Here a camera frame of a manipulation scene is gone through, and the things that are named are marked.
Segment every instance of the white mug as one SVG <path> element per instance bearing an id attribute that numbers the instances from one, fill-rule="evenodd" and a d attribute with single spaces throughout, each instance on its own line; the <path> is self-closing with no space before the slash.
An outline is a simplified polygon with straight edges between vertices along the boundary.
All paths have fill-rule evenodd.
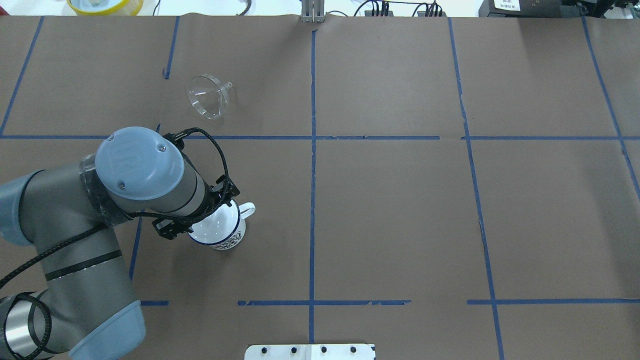
<path id="1" fill-rule="evenodd" d="M 246 223 L 244 220 L 255 212 L 252 202 L 238 204 L 231 200 L 231 205 L 223 204 L 213 214 L 201 222 L 191 226 L 189 236 L 193 241 L 208 245 L 216 250 L 228 250 L 236 246 L 244 237 Z"/>

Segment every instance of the transparent glass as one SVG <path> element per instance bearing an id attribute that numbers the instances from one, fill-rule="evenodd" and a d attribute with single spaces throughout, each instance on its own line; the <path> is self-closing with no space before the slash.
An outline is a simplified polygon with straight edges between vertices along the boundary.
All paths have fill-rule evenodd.
<path id="1" fill-rule="evenodd" d="M 223 83 L 210 74 L 198 75 L 187 86 L 187 96 L 193 108 L 207 119 L 218 119 L 231 103 L 232 83 Z"/>

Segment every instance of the metal bracket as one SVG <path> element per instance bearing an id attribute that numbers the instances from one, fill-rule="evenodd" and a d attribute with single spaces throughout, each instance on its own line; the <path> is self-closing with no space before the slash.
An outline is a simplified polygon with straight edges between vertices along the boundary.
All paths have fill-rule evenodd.
<path id="1" fill-rule="evenodd" d="M 375 360 L 373 344 L 252 345 L 244 360 Z"/>
<path id="2" fill-rule="evenodd" d="M 301 0 L 302 22 L 324 22 L 324 0 Z"/>

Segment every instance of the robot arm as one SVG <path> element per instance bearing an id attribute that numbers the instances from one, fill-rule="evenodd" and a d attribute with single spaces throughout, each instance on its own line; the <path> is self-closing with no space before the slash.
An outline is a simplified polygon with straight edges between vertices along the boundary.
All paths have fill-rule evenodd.
<path id="1" fill-rule="evenodd" d="M 161 217 L 154 221 L 158 233 L 175 238 L 239 193 L 226 176 L 216 187 L 200 177 L 178 148 L 188 134 L 128 127 L 79 165 L 0 186 L 0 231 L 10 242 L 42 254 L 100 230 L 42 260 L 47 290 L 2 299 L 0 359 L 69 351 L 74 360 L 112 360 L 142 342 L 140 301 L 112 227 L 153 209 Z"/>

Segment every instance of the yellow container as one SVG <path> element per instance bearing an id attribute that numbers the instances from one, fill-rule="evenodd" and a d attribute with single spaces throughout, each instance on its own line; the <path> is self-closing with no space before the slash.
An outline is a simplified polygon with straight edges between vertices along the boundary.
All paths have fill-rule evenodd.
<path id="1" fill-rule="evenodd" d="M 93 6 L 89 0 L 67 0 L 78 15 L 137 15 L 143 0 L 102 0 Z"/>

